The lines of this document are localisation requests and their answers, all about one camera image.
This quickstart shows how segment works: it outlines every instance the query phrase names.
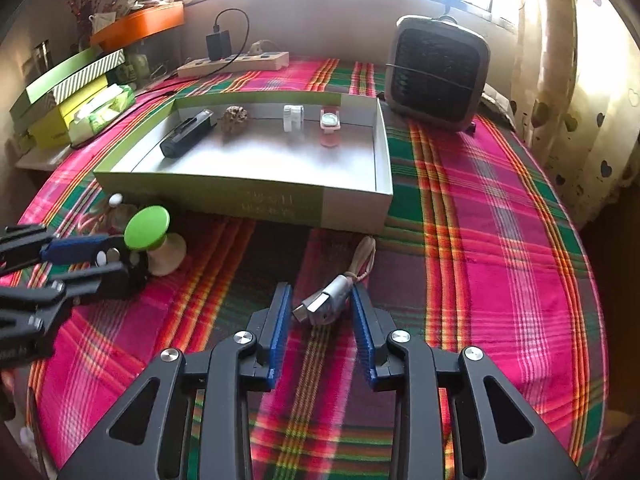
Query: green box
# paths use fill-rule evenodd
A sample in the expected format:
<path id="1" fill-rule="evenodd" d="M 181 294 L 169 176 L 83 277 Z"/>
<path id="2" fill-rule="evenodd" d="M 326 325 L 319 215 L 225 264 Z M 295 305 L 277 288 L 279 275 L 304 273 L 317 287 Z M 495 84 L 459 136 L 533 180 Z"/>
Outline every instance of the green box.
<path id="1" fill-rule="evenodd" d="M 159 143 L 207 108 L 219 118 L 241 104 L 250 123 L 237 137 L 215 128 L 179 159 Z M 305 107 L 305 131 L 286 134 L 284 104 Z M 340 107 L 342 140 L 320 145 L 320 110 Z M 94 169 L 105 192 L 128 202 L 177 203 L 188 210 L 379 233 L 393 197 L 377 99 L 330 92 L 228 92 L 175 98 L 124 137 Z"/>
<path id="2" fill-rule="evenodd" d="M 37 78 L 36 81 L 24 89 L 24 92 L 20 94 L 20 97 L 18 97 L 17 101 L 11 107 L 11 117 L 14 118 L 14 121 L 22 117 L 31 105 L 49 92 L 55 85 L 62 83 L 73 73 L 89 65 L 89 63 L 94 62 L 95 59 L 100 56 L 101 52 L 102 50 L 99 46 L 92 46 L 57 64 L 46 74 Z"/>

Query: pine cone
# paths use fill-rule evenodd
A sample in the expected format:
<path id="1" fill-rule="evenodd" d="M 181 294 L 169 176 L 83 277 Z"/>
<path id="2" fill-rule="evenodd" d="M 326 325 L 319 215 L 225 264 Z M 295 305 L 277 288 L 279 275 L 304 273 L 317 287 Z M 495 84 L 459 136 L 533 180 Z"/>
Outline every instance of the pine cone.
<path id="1" fill-rule="evenodd" d="M 220 119 L 220 128 L 224 134 L 238 135 L 247 126 L 249 114 L 241 106 L 230 106 Z"/>

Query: bed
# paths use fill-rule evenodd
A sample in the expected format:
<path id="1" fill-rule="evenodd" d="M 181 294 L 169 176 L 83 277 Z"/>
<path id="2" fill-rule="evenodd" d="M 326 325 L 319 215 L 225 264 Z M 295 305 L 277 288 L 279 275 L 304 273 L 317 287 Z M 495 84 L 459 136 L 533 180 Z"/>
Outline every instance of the bed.
<path id="1" fill-rule="evenodd" d="M 383 70 L 337 59 L 292 60 L 279 72 L 172 80 L 138 98 L 127 117 L 56 170 L 22 222 L 60 235 L 102 196 L 92 168 L 142 118 L 179 95 L 308 90 L 375 96 Z M 498 120 L 450 134 L 385 110 L 394 199 L 367 288 L 374 306 L 430 345 L 483 348 L 535 407 L 585 478 L 593 468 L 607 393 L 604 326 L 578 234 L 551 185 Z M 34 389 L 50 455 L 63 465 L 153 356 L 173 346 L 211 348 L 269 305 L 277 282 L 294 302 L 349 264 L 361 235 L 185 213 L 172 219 L 188 256 L 140 297 L 77 307 L 47 362 L 16 370 L 14 394 Z M 37 267 L 5 284 L 37 286 Z M 385 479 L 392 394 L 371 393 L 356 364 L 349 316 L 296 325 L 277 389 L 250 398 L 256 479 Z M 447 419 L 443 403 L 444 419 Z M 28 421 L 32 413 L 27 413 Z M 194 414 L 197 456 L 199 409 Z M 446 465 L 452 443 L 445 423 Z M 190 469 L 190 478 L 195 478 Z"/>

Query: white stand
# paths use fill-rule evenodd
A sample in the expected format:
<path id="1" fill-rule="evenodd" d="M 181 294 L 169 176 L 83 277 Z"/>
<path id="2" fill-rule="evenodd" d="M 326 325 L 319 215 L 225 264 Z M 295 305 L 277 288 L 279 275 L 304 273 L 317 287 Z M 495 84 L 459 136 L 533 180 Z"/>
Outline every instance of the white stand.
<path id="1" fill-rule="evenodd" d="M 169 233 L 160 247 L 147 252 L 149 272 L 153 276 L 166 276 L 180 267 L 187 254 L 187 243 L 178 233 Z"/>

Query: green cap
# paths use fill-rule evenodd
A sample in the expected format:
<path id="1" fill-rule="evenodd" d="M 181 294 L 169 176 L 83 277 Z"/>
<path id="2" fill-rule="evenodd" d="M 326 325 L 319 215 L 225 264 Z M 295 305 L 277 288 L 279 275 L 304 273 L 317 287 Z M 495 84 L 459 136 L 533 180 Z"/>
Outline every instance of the green cap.
<path id="1" fill-rule="evenodd" d="M 169 228 L 169 212 L 153 205 L 138 211 L 124 231 L 124 243 L 132 251 L 148 251 L 160 246 Z"/>

